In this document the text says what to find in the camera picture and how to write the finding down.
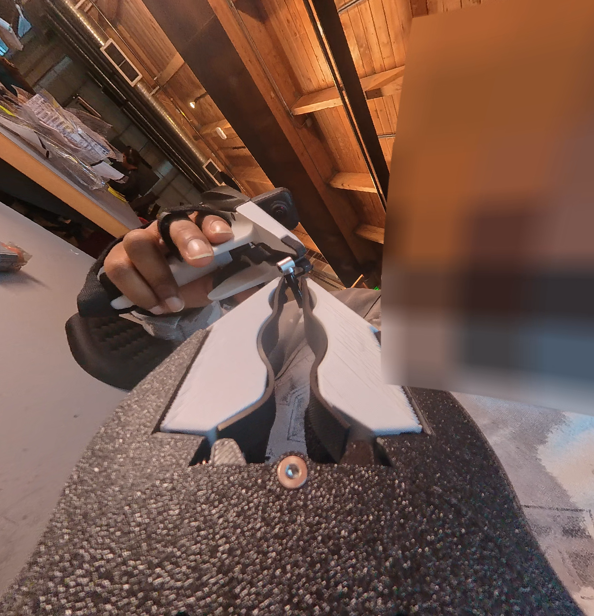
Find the person's right forearm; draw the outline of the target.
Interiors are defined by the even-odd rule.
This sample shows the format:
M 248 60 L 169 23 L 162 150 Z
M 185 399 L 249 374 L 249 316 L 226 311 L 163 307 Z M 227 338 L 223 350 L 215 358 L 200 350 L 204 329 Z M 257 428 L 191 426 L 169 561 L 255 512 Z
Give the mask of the person's right forearm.
M 215 301 L 206 307 L 184 309 L 178 313 L 167 315 L 152 315 L 144 311 L 119 313 L 109 305 L 109 297 L 99 281 L 99 272 L 103 266 L 106 255 L 114 246 L 121 245 L 121 240 L 114 240 L 100 252 L 86 276 L 83 288 L 77 297 L 77 310 L 81 317 L 99 318 L 110 317 L 121 321 L 131 320 L 139 323 L 146 332 L 156 338 L 183 342 L 194 332 L 206 329 L 233 307 L 246 300 L 262 288 L 259 285 L 234 297 L 222 301 Z

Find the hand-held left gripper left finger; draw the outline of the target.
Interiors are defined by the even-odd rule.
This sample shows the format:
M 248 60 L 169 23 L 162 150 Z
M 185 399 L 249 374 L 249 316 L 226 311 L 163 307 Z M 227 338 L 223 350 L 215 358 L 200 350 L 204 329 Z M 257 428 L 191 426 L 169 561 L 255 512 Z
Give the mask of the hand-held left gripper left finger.
M 217 435 L 263 396 L 268 369 L 257 338 L 270 318 L 273 280 L 217 320 L 161 423 L 161 432 Z

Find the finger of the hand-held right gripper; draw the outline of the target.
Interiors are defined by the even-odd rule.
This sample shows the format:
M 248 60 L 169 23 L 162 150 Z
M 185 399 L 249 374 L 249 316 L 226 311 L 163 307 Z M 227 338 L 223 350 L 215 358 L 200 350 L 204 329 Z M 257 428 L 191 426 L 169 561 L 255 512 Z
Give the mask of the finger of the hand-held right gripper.
M 238 245 L 245 243 L 264 243 L 293 259 L 306 255 L 306 248 L 297 237 L 252 201 L 238 206 Z
M 277 266 L 269 263 L 250 265 L 216 285 L 209 293 L 211 301 L 223 301 L 247 289 L 266 284 L 280 277 Z

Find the grey background table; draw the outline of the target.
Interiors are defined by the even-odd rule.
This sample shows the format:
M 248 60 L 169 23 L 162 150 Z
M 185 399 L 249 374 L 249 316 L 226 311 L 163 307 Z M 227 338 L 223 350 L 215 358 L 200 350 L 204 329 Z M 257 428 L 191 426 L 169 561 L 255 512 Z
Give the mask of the grey background table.
M 141 226 L 127 204 L 106 190 L 92 190 L 73 181 L 46 157 L 44 139 L 0 110 L 0 190 L 50 211 L 64 214 L 111 236 L 121 236 Z

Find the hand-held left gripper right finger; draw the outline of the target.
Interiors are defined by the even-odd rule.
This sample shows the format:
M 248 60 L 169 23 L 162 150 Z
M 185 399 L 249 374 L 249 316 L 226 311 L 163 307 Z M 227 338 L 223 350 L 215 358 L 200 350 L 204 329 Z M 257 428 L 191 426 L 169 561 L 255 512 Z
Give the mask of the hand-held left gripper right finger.
M 309 421 L 323 446 L 422 431 L 402 388 L 383 381 L 377 329 L 307 280 L 305 332 L 314 353 Z

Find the person's right hand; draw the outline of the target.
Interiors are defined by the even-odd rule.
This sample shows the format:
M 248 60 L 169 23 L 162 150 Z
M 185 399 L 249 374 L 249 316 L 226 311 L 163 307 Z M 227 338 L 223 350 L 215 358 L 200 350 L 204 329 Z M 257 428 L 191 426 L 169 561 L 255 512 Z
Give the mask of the person's right hand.
M 188 220 L 173 222 L 170 236 L 185 264 L 204 267 L 213 261 L 213 245 L 228 242 L 233 232 L 226 221 L 214 215 L 205 217 L 199 227 L 197 215 L 192 214 Z M 147 228 L 130 231 L 110 250 L 104 261 L 105 273 L 122 295 L 155 315 L 209 305 L 213 277 L 207 275 L 178 287 L 167 253 L 154 222 Z

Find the pile of clear plastic bags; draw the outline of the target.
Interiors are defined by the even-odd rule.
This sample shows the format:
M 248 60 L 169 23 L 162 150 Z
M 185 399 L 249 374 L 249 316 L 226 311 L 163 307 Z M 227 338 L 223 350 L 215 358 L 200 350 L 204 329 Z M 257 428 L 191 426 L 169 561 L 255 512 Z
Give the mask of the pile of clear plastic bags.
M 0 88 L 0 124 L 30 143 L 55 168 L 90 189 L 125 176 L 108 159 L 119 152 L 105 138 L 109 125 L 78 110 L 62 108 L 46 91 L 35 96 Z

